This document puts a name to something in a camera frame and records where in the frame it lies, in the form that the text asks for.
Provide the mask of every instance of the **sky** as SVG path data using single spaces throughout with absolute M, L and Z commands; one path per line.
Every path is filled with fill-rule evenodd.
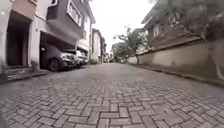
M 96 24 L 93 28 L 99 29 L 106 39 L 109 53 L 114 43 L 113 37 L 125 33 L 125 26 L 132 29 L 141 28 L 141 21 L 151 9 L 149 0 L 92 0 L 90 2 Z

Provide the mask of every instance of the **white building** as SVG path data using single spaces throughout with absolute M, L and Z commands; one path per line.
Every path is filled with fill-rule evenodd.
M 101 62 L 101 39 L 102 35 L 99 30 L 93 29 L 93 39 L 91 44 L 91 59 L 97 61 L 98 63 Z

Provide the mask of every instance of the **road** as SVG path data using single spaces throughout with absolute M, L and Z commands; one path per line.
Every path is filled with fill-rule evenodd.
M 10 128 L 224 128 L 223 88 L 123 64 L 8 83 L 0 98 Z

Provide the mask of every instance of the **curb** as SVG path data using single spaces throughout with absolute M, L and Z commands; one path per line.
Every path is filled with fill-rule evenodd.
M 16 79 L 11 79 L 11 80 L 2 80 L 2 81 L 0 81 L 0 85 L 11 83 L 11 82 L 16 82 L 16 81 L 28 80 L 28 79 L 32 79 L 32 78 L 35 78 L 35 77 L 44 76 L 44 75 L 47 75 L 47 74 L 49 74 L 49 72 L 47 72 L 47 71 L 42 71 L 42 72 L 38 72 L 38 73 L 31 73 L 30 75 L 27 75 L 27 76 L 21 77 L 21 78 L 16 78 Z
M 209 83 L 209 84 L 213 84 L 215 86 L 219 86 L 219 87 L 224 87 L 224 81 L 221 80 L 214 80 L 214 79 L 206 79 L 200 76 L 195 76 L 195 75 L 190 75 L 190 74 L 179 74 L 177 72 L 173 72 L 173 71 L 167 71 L 167 70 L 163 70 L 163 69 L 157 69 L 157 68 L 151 68 L 151 67 L 147 67 L 147 66 L 142 66 L 142 65 L 135 65 L 135 64 L 129 64 L 138 68 L 142 68 L 142 69 L 148 69 L 148 70 L 152 70 L 155 72 L 162 72 L 165 74 L 169 74 L 169 75 L 174 75 L 174 76 L 178 76 L 178 77 L 182 77 L 182 78 L 186 78 L 186 79 L 190 79 L 190 80 L 194 80 L 194 81 L 199 81 L 199 82 L 203 82 L 203 83 Z

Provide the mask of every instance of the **distant building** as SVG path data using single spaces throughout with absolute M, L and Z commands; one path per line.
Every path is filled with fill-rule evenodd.
M 102 63 L 106 54 L 106 43 L 100 30 L 93 29 L 92 31 L 92 43 L 90 58 L 97 61 L 97 63 Z

